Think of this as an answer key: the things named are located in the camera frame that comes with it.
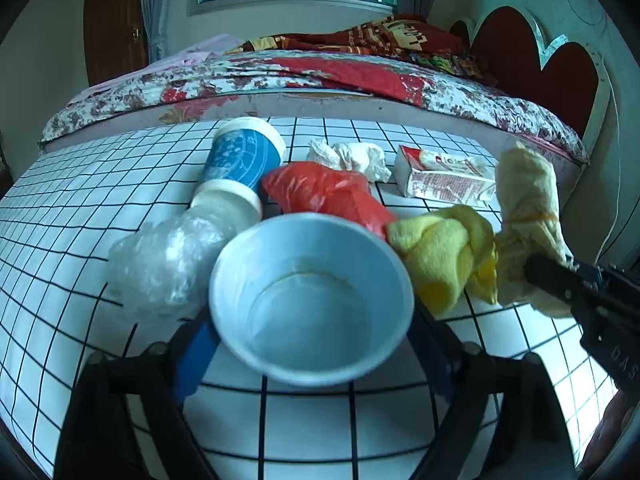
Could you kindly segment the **person's hand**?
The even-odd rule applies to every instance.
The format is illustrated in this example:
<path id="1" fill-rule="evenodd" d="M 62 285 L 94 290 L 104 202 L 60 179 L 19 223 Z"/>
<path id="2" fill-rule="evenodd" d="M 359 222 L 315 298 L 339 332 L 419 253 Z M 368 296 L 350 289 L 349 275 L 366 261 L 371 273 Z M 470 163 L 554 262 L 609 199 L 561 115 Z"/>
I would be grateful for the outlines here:
<path id="1" fill-rule="evenodd" d="M 587 446 L 582 462 L 581 471 L 591 474 L 598 468 L 605 457 L 610 454 L 614 444 L 620 438 L 634 412 L 634 404 L 623 391 L 617 391 L 608 402 L 603 417 L 599 422 Z"/>

